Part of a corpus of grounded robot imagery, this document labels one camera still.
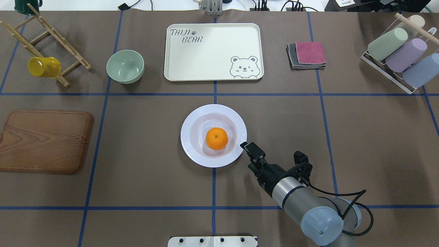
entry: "light green bowl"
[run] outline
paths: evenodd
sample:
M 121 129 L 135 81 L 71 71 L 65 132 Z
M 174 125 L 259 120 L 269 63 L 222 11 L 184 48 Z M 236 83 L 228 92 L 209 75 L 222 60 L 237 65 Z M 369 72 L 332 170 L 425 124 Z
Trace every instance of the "light green bowl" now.
M 107 62 L 107 74 L 122 84 L 138 81 L 145 71 L 143 57 L 133 50 L 114 53 Z

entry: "yellow cup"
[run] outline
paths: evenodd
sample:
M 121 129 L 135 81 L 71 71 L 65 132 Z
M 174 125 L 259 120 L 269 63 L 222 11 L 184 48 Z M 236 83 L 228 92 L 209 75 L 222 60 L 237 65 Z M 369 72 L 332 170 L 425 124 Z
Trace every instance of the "yellow cup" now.
M 61 63 L 53 57 L 33 57 L 28 62 L 28 69 L 33 76 L 54 79 L 61 74 Z

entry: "wooden dowel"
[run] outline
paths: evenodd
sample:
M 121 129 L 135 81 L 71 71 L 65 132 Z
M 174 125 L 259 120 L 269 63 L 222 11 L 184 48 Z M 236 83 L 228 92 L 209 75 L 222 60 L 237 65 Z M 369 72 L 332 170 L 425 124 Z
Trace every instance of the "wooden dowel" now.
M 68 88 L 68 87 L 70 86 L 70 83 L 68 83 L 68 81 L 67 81 L 63 76 L 59 75 L 56 79 L 57 79 L 59 82 L 61 82 L 61 84 L 62 84 L 64 87 Z
M 395 17 L 399 18 L 399 20 L 401 20 L 402 22 L 407 24 L 407 26 L 409 26 L 409 27 L 413 28 L 414 30 L 416 30 L 418 33 L 420 33 L 422 36 L 426 37 L 428 40 L 430 40 L 433 43 L 439 45 L 439 40 L 438 39 L 436 39 L 433 35 L 429 34 L 425 30 L 423 30 L 422 28 L 416 26 L 413 22 L 411 22 L 407 18 L 403 17 L 403 15 L 401 15 L 400 13 L 396 13 Z
M 35 13 L 35 15 L 39 16 L 40 14 L 38 13 L 38 11 L 36 11 L 36 9 L 31 5 L 31 4 L 27 4 L 27 6 Z
M 61 74 L 60 76 L 63 76 L 65 74 L 67 74 L 70 70 L 72 70 L 73 68 L 75 68 L 76 66 L 79 65 L 79 61 L 76 61 L 74 64 L 70 65 L 70 67 L 66 68 Z
M 8 31 L 12 34 L 13 37 L 15 37 L 18 41 L 20 41 L 20 43 L 30 52 L 32 53 L 34 56 L 36 57 L 41 57 L 42 55 L 40 54 L 40 52 L 38 52 L 38 50 L 27 40 L 25 39 L 17 30 L 15 30 L 11 25 L 1 22 L 1 24 L 3 24 L 6 29 L 8 29 Z
M 45 31 L 43 32 L 41 35 L 39 35 L 37 38 L 33 39 L 30 43 L 31 44 L 35 44 L 36 42 L 38 42 L 40 39 L 46 37 L 47 35 L 49 35 L 49 31 Z
M 25 21 L 22 22 L 20 25 L 16 26 L 16 27 L 15 27 L 15 30 L 17 30 L 17 29 L 21 28 L 22 26 L 26 25 L 29 21 L 35 19 L 35 17 L 36 17 L 36 16 L 33 15 L 31 18 L 25 20 Z

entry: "pink towel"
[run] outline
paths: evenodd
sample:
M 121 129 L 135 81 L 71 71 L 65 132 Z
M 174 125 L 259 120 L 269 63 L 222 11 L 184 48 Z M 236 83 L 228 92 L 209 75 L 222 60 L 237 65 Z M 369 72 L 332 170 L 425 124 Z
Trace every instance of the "pink towel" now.
M 296 42 L 297 60 L 300 64 L 325 64 L 326 58 L 320 42 Z

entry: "cutting board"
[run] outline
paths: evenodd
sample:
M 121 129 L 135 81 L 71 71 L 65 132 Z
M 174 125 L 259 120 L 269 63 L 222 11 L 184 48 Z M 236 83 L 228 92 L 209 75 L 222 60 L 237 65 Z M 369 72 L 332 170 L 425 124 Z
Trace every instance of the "cutting board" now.
M 93 122 L 88 112 L 11 112 L 0 139 L 0 171 L 79 171 L 85 162 Z

